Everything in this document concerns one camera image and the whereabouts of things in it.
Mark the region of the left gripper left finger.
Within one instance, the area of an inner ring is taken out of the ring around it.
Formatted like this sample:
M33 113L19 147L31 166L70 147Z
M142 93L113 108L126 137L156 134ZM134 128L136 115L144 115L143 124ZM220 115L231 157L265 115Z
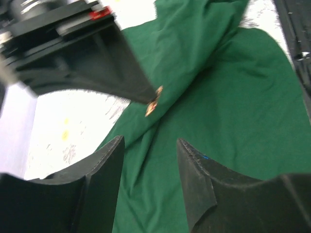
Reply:
M3 233L112 232L124 159L116 136L81 161L44 179L0 176Z

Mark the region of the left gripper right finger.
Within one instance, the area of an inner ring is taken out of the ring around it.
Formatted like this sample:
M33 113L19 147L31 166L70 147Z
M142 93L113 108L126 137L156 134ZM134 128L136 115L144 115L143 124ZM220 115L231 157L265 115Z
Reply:
M235 172L177 141L177 161L191 233L308 233L311 176L266 181Z

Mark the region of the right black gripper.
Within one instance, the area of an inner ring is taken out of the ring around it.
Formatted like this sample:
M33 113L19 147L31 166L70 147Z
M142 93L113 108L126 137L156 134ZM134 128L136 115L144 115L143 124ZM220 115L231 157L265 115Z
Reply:
M36 94L85 89L149 104L156 89L131 51L114 16L91 20L98 1L3 0L0 77Z

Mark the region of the small gold brooch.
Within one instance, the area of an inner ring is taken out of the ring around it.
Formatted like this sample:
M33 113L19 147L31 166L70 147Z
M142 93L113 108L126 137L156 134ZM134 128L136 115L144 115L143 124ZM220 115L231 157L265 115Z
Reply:
M145 113L145 117L149 116L155 110L162 91L163 91L163 86L160 86L156 90L156 98L148 104L148 107L147 107L146 113Z

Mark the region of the dark green t-shirt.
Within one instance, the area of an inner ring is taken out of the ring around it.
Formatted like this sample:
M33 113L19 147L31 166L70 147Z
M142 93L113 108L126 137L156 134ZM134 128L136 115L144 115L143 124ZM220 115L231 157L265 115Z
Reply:
M113 232L188 230L176 141L239 173L310 172L311 126L297 77L266 32L239 26L245 0L157 0L157 17L126 29L158 105L130 104L104 142L125 139Z

